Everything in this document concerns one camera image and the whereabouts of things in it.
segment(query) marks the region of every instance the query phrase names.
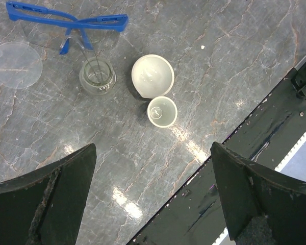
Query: small beaker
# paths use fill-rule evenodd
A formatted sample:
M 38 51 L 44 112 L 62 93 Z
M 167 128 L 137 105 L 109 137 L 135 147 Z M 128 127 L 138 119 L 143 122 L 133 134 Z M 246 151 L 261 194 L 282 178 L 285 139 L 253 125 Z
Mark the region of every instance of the small beaker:
M 116 73 L 107 59 L 91 57 L 82 66 L 80 82 L 82 87 L 91 94 L 106 94 L 116 83 Z
M 159 96 L 148 104 L 147 116 L 153 125 L 159 128 L 167 128 L 173 125 L 177 119 L 177 106 L 172 99 Z

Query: glass beaker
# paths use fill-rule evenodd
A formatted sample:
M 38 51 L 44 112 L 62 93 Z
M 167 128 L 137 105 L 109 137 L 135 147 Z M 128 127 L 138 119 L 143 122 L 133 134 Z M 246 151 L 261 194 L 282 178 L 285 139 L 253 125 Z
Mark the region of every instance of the glass beaker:
M 91 94 L 106 94 L 116 83 L 116 73 L 107 59 L 91 57 L 82 66 L 80 82 L 82 87 Z

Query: safety glasses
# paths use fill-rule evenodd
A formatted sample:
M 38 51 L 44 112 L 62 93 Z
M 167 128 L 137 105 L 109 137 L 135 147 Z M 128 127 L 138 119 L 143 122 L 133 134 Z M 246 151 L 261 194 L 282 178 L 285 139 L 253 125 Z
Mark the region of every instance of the safety glasses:
M 69 39 L 66 37 L 73 29 L 79 30 L 84 47 L 92 50 L 94 49 L 93 44 L 96 43 L 99 45 L 105 43 L 104 46 L 98 48 L 113 47 L 116 38 L 111 37 L 118 36 L 116 33 L 124 31 L 128 23 L 128 16 L 125 14 L 77 19 L 69 13 L 19 2 L 6 2 L 6 8 L 11 20 L 28 21 L 23 25 L 23 30 L 31 43 L 40 46 L 55 46 L 60 49 L 62 55 L 68 53 Z M 93 33 L 94 30 L 99 29 L 105 32 Z

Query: clear plastic disc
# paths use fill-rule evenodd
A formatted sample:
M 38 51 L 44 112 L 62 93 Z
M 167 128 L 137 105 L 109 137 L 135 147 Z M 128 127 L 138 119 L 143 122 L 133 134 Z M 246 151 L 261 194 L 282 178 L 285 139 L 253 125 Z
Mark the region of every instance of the clear plastic disc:
M 0 45 L 0 83 L 9 88 L 27 88 L 42 74 L 42 60 L 32 47 L 22 42 Z

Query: marble surface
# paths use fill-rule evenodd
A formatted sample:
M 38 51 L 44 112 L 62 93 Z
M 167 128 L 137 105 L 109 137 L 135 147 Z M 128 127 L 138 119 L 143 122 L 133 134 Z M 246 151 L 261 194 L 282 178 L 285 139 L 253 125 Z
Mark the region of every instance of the marble surface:
M 306 54 L 306 0 L 40 2 L 78 18 L 130 17 L 98 50 L 113 64 L 117 84 L 110 94 L 90 96 L 79 83 L 85 58 L 75 43 L 60 56 L 53 39 L 36 42 L 25 23 L 10 21 L 0 0 L 0 43 L 32 41 L 43 61 L 33 86 L 0 84 L 0 182 L 95 143 L 77 244 L 127 243 L 207 159 L 212 142 L 225 140 Z M 148 102 L 132 86 L 132 65 L 145 54 L 174 68 L 167 96 L 178 119 L 169 129 L 148 121 Z

